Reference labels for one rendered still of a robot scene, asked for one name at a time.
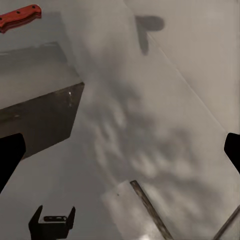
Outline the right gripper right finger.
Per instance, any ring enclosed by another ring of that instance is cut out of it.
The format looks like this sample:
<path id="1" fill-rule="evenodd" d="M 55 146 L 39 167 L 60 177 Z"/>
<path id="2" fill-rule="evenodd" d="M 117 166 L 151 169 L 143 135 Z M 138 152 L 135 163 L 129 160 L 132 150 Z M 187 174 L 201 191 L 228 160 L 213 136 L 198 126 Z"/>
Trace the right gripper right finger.
<path id="1" fill-rule="evenodd" d="M 231 132 L 227 135 L 224 151 L 240 173 L 240 134 Z"/>

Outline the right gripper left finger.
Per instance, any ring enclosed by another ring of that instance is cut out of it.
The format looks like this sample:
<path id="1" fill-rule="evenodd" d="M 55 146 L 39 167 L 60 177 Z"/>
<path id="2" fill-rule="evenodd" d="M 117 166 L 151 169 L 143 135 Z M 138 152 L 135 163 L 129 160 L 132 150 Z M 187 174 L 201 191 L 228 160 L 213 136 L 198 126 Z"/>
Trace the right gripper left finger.
<path id="1" fill-rule="evenodd" d="M 0 193 L 26 153 L 22 133 L 0 138 Z"/>

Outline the parer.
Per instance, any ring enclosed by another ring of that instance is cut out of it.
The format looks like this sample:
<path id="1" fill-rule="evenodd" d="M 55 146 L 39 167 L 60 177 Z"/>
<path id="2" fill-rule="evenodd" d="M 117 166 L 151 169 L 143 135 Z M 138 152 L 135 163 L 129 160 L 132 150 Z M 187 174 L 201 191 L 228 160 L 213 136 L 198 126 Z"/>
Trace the parer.
<path id="1" fill-rule="evenodd" d="M 3 30 L 8 25 L 28 20 L 36 14 L 41 15 L 42 10 L 38 5 L 32 4 L 0 15 L 0 29 Z"/>

